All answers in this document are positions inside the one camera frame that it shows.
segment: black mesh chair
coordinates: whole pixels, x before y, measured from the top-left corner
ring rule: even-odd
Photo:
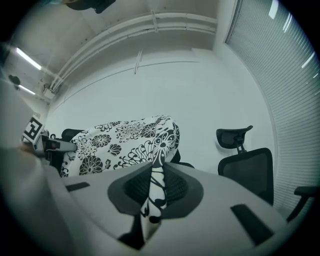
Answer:
[[[238,154],[222,159],[218,165],[218,174],[239,183],[270,205],[274,203],[274,172],[272,154],[268,148],[259,148],[247,152],[244,148],[246,132],[244,129],[218,129],[216,137],[221,147],[237,149]],[[319,195],[318,187],[299,186],[294,191],[301,196],[299,203],[287,221],[295,218],[306,204],[308,198]]]

